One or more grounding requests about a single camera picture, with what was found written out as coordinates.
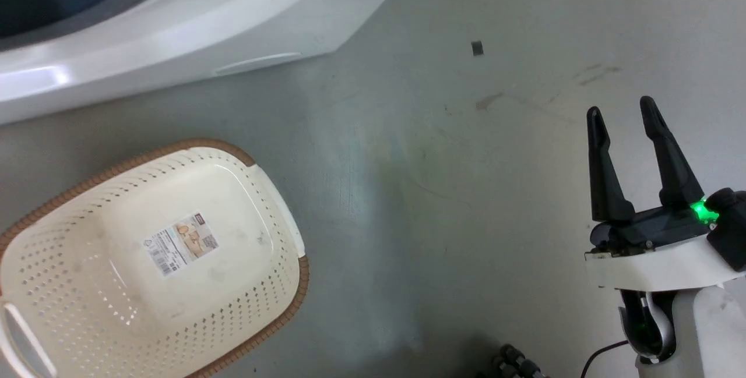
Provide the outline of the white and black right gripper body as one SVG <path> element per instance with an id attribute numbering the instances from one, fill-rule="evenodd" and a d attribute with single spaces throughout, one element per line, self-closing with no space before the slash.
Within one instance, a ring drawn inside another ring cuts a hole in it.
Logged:
<path id="1" fill-rule="evenodd" d="M 638 213 L 620 189 L 592 189 L 589 279 L 620 291 L 703 288 L 744 275 L 744 248 L 712 238 L 724 217 L 702 189 L 667 190 L 660 206 Z"/>

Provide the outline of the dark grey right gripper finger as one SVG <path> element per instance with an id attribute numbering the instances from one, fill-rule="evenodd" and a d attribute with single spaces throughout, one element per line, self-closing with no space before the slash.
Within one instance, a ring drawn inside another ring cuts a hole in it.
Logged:
<path id="1" fill-rule="evenodd" d="M 680 145 L 670 131 L 653 97 L 639 100 L 646 136 L 653 143 L 660 173 L 661 205 L 690 207 L 704 196 L 700 182 L 690 167 Z"/>
<path id="2" fill-rule="evenodd" d="M 599 107 L 586 113 L 592 219 L 627 223 L 636 211 L 623 194 L 610 156 L 610 137 Z"/>

